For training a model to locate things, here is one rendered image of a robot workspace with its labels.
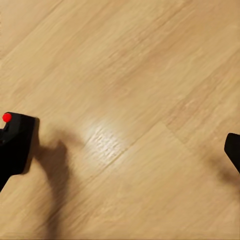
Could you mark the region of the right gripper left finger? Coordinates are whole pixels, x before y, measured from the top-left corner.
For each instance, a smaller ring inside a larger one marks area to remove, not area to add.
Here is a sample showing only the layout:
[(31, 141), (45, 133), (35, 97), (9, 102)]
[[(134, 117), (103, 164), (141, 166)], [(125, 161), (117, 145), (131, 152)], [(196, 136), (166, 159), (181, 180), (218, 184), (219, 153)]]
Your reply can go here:
[(26, 152), (21, 133), (0, 138), (0, 192)]

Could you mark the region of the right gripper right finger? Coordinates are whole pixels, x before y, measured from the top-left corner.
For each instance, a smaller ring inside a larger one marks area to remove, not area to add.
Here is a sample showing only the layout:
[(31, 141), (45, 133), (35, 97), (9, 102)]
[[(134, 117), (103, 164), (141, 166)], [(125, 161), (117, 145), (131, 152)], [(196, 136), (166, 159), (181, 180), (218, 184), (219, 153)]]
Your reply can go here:
[(227, 135), (224, 151), (240, 173), (240, 135), (229, 133)]

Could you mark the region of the digital camera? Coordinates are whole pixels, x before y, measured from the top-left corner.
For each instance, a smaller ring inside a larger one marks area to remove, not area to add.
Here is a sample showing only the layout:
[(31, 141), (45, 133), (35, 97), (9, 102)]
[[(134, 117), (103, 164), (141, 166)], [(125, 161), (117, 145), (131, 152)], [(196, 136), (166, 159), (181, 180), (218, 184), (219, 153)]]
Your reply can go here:
[(25, 153), (11, 174), (12, 176), (20, 175), (23, 173), (27, 162), (35, 118), (21, 113), (6, 112), (2, 119), (5, 121), (5, 127), (0, 129), (0, 139), (18, 133), (21, 133), (24, 139)]

